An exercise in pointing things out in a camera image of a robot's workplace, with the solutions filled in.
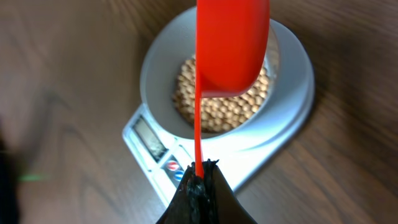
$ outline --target white kitchen scale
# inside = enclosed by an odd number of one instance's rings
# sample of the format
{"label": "white kitchen scale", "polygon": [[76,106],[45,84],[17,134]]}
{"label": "white kitchen scale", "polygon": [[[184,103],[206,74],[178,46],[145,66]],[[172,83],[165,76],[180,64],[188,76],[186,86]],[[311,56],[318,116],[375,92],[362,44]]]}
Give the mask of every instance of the white kitchen scale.
{"label": "white kitchen scale", "polygon": [[[313,102],[313,69],[302,44],[282,24],[271,20],[271,27],[279,45],[278,80],[272,97],[267,101],[267,108],[259,111],[261,114],[253,121],[254,128],[250,131],[244,129],[250,133],[237,133],[243,139],[246,139],[245,136],[250,136],[248,140],[259,138],[262,143],[236,151],[228,151],[228,146],[219,151],[203,148],[204,160],[220,160],[218,166],[233,191],[294,135],[305,121]],[[193,144],[161,128],[145,103],[140,105],[123,129],[123,139],[168,207],[184,170],[195,157]]]}

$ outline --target wooden table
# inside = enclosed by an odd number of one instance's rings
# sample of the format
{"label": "wooden table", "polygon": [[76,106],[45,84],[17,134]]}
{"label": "wooden table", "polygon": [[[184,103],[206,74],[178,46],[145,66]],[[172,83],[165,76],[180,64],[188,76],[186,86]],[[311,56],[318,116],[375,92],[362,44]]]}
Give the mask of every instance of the wooden table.
{"label": "wooden table", "polygon": [[[150,43],[192,0],[3,0],[0,117],[23,223],[154,223],[121,138]],[[398,223],[398,2],[274,0],[312,60],[302,130],[238,191],[259,223]]]}

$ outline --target gray bowl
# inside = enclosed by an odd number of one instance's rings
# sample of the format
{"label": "gray bowl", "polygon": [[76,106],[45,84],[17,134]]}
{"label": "gray bowl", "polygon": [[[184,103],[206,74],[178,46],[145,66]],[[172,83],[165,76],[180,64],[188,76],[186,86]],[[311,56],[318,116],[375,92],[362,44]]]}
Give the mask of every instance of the gray bowl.
{"label": "gray bowl", "polygon": [[[174,108],[172,95],[176,88],[176,77],[182,63],[195,53],[196,7],[188,9],[172,20],[151,45],[141,70],[141,97],[144,105],[159,125],[174,136],[193,140],[193,126],[188,124]],[[219,139],[250,123],[272,98],[279,71],[279,49],[274,31],[269,30],[266,56],[267,75],[270,78],[268,96],[259,111],[239,127],[225,133],[202,133],[202,139]]]}

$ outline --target scale button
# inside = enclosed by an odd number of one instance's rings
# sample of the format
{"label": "scale button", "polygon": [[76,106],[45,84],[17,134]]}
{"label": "scale button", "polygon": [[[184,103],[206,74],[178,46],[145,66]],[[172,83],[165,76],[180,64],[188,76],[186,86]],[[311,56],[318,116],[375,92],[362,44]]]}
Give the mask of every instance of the scale button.
{"label": "scale button", "polygon": [[182,170],[176,171],[176,173],[174,173],[174,179],[177,181],[181,181],[182,176],[184,176],[184,171]]}
{"label": "scale button", "polygon": [[176,171],[180,168],[180,165],[176,161],[168,161],[166,167],[171,171]]}

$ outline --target blue button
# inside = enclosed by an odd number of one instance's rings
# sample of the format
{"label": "blue button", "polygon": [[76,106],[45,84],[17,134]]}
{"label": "blue button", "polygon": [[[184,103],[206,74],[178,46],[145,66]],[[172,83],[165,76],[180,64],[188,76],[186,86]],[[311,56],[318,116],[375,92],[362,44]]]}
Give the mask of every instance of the blue button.
{"label": "blue button", "polygon": [[181,181],[182,176],[184,176],[184,171],[182,171],[182,170],[178,170],[178,171],[176,171],[176,172],[174,173],[174,179],[175,179],[176,181]]}

